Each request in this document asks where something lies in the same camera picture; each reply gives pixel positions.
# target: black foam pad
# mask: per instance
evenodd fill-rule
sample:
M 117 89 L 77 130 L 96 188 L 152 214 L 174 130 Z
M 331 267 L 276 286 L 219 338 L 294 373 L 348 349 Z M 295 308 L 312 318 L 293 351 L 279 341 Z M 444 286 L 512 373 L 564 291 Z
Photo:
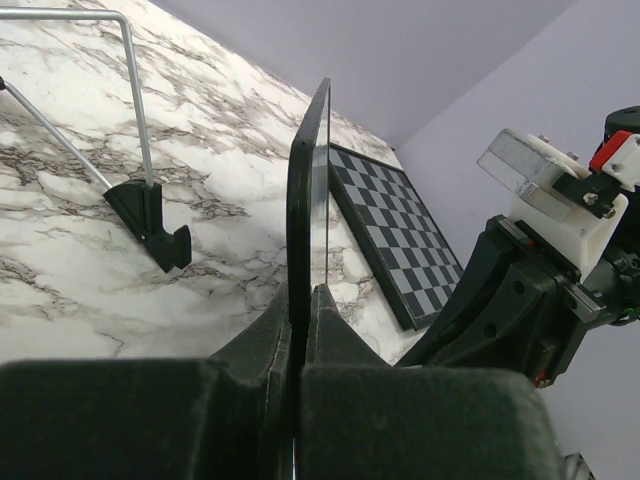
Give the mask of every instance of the black foam pad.
M 389 367 L 343 320 L 325 284 L 311 299 L 306 363 Z
M 560 480 L 542 400 L 522 375 L 310 365 L 299 478 Z
M 211 359 L 3 366 L 0 479 L 291 478 L 287 310 Z

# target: clear acrylic panel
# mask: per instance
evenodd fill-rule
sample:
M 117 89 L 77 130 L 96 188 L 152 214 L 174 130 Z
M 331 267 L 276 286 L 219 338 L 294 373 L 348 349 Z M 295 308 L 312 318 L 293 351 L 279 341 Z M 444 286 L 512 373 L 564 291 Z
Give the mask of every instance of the clear acrylic panel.
M 329 220 L 329 115 L 331 90 L 327 90 L 324 109 L 311 165 L 311 290 L 327 283 Z

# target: chessboard frame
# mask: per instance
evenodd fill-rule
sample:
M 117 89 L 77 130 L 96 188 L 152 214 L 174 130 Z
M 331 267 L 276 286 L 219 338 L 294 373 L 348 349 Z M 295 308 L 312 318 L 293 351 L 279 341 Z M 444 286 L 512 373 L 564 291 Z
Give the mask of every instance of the chessboard frame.
M 420 203 L 424 206 L 429 217 L 431 217 L 429 210 L 426 208 L 426 205 L 418 195 L 415 187 L 411 183 L 411 180 L 409 180 L 409 177 L 407 176 L 406 172 L 404 172 L 404 170 L 393 167 L 391 165 L 380 162 L 378 160 L 372 159 L 360 153 L 354 152 L 353 150 L 349 150 L 347 148 L 336 145 L 334 143 L 330 144 L 330 148 L 331 150 L 335 150 L 336 152 L 344 152 L 347 155 L 359 158 L 363 162 L 369 162 L 373 165 L 378 165 L 380 167 L 395 171 L 398 174 L 402 175 L 407 180 L 407 183 L 410 185 L 410 187 L 413 189 Z M 369 266 L 371 267 L 371 270 L 374 276 L 378 280 L 378 283 L 380 284 L 380 288 L 382 289 L 382 292 L 384 293 L 387 301 L 389 302 L 389 306 L 391 307 L 391 310 L 396 316 L 396 320 L 398 321 L 398 324 L 400 325 L 400 327 L 403 330 L 410 330 L 410 329 L 421 330 L 423 328 L 429 327 L 437 318 L 439 311 L 430 315 L 426 315 L 424 317 L 418 317 L 418 318 L 415 317 L 415 315 L 411 311 L 411 308 L 407 304 L 407 301 L 405 300 L 404 295 L 401 293 L 400 288 L 398 287 L 396 281 L 394 280 L 391 271 L 389 270 L 387 264 L 385 263 L 384 258 L 382 257 L 382 253 L 376 246 L 374 239 L 371 237 L 371 234 L 367 230 L 367 227 L 364 221 L 362 220 L 360 214 L 358 213 L 356 205 L 354 204 L 351 197 L 347 193 L 345 185 L 339 179 L 338 173 L 335 167 L 331 164 L 331 161 L 329 161 L 329 189 L 334 199 L 336 200 L 336 203 L 338 204 L 338 207 L 340 208 L 340 211 L 342 212 L 345 220 L 347 221 L 347 224 L 349 225 L 351 232 L 353 233 L 356 241 L 358 242 L 358 245 L 360 246 L 360 249 L 362 250 L 362 253 L 365 259 L 369 263 Z M 455 256 L 455 253 L 453 252 L 453 250 L 451 250 L 451 247 L 449 246 L 448 242 L 442 235 L 442 232 L 440 231 L 435 221 L 433 221 L 433 224 L 436 227 L 437 232 L 440 234 L 440 236 L 444 240 L 446 247 L 449 249 L 450 253 L 452 254 L 453 258 L 455 259 L 459 267 L 460 262 L 458 258 Z

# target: chessboard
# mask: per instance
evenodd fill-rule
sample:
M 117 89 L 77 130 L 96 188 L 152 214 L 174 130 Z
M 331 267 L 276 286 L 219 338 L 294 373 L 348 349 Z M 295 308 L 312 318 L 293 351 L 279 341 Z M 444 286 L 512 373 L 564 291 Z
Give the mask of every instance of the chessboard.
M 404 330 L 428 327 L 462 269 L 399 169 L 331 146 L 330 189 Z

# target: gray marble veining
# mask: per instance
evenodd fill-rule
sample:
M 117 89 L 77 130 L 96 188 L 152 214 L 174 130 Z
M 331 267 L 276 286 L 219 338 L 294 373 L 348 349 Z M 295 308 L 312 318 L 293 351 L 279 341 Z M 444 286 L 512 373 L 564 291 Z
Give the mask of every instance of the gray marble veining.
M 107 8 L 132 25 L 165 227 L 189 225 L 193 263 L 164 274 L 98 182 L 0 93 L 0 361 L 204 356 L 252 322 L 286 276 L 291 140 L 309 98 L 143 0 L 28 0 Z M 120 30 L 0 21 L 0 75 L 112 182 L 142 178 Z M 332 141 L 398 165 L 338 115 Z M 334 202 L 330 285 L 352 327 L 394 362 L 403 333 Z

